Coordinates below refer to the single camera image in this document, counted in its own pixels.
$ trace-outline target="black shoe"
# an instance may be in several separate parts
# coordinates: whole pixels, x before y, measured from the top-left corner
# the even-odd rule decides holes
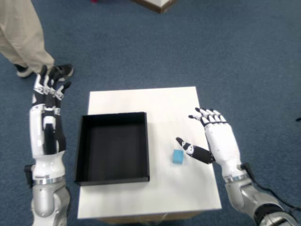
[[[30,69],[29,67],[22,67],[21,65],[14,65],[17,68],[17,75],[20,78],[26,78],[29,75],[31,75],[31,73],[33,73],[33,70]]]
[[[73,75],[74,68],[71,64],[54,66],[56,70],[60,73],[61,77],[58,81],[66,81]]]

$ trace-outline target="silver metal ring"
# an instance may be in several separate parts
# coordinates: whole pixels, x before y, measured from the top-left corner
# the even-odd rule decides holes
[[[234,182],[234,181],[239,181],[239,180],[243,180],[249,178],[249,176],[247,174],[243,174],[243,175],[239,175],[237,177],[228,177],[227,179],[227,183],[229,182]]]
[[[61,176],[58,178],[52,178],[52,179],[33,180],[33,184],[34,185],[48,185],[48,184],[54,184],[54,183],[60,182],[62,180],[65,180],[65,176]]]

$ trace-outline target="small blue block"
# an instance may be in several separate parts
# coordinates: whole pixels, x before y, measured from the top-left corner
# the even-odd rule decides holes
[[[184,159],[184,151],[174,150],[173,163],[182,164]]]

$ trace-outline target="black tray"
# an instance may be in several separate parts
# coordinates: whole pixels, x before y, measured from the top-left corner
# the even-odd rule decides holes
[[[82,117],[76,183],[88,186],[149,180],[146,113]]]

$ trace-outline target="person's leg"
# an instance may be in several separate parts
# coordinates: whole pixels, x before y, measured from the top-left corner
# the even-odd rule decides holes
[[[32,73],[32,70],[28,68],[28,65],[19,56],[14,47],[6,39],[3,31],[0,28],[0,53],[3,54],[11,63],[17,68],[17,75],[21,78],[25,78]]]
[[[54,59],[45,51],[42,26],[31,0],[0,0],[0,29],[0,51],[12,63],[28,66],[35,73],[43,65],[48,69],[53,66]]]
[[[0,52],[5,56],[10,62],[15,65],[20,65],[22,67],[28,67],[22,57],[16,52],[14,47],[8,42],[3,31],[0,28]]]

